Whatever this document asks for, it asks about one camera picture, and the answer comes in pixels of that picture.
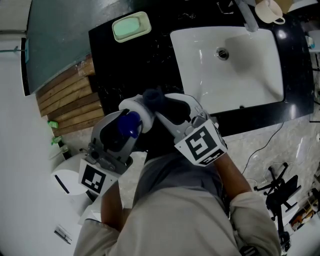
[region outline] black marble countertop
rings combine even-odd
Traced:
[[[238,11],[222,14],[214,1],[181,0],[172,5],[158,4],[138,11],[146,12],[151,23],[152,30],[146,35],[123,43],[116,42],[112,23],[122,17],[89,31],[98,93],[105,114],[117,111],[123,99],[142,94],[147,88],[161,87],[164,93],[183,93],[170,39],[172,31],[208,26],[244,26]],[[275,37],[284,100],[212,113],[218,119],[222,136],[271,126],[313,112],[313,73],[305,35],[295,17],[284,17],[284,25],[266,24],[256,17],[259,27],[271,30]]]

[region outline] faucet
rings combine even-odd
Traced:
[[[259,29],[258,23],[251,12],[249,5],[245,2],[246,0],[234,0],[236,5],[238,6],[240,12],[242,13],[242,16],[245,20],[245,28],[249,32],[255,32]]]

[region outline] cup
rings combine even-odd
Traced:
[[[286,20],[282,17],[282,10],[274,0],[263,0],[255,6],[255,13],[265,23],[282,25]]]

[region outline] gray pants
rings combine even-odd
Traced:
[[[215,166],[193,165],[179,152],[159,156],[145,163],[135,191],[133,206],[148,194],[173,187],[207,191],[218,200],[223,209],[225,208],[221,199],[222,182]]]

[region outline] sink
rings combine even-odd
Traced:
[[[184,93],[210,114],[284,99],[279,54],[267,29],[187,28],[170,34]]]

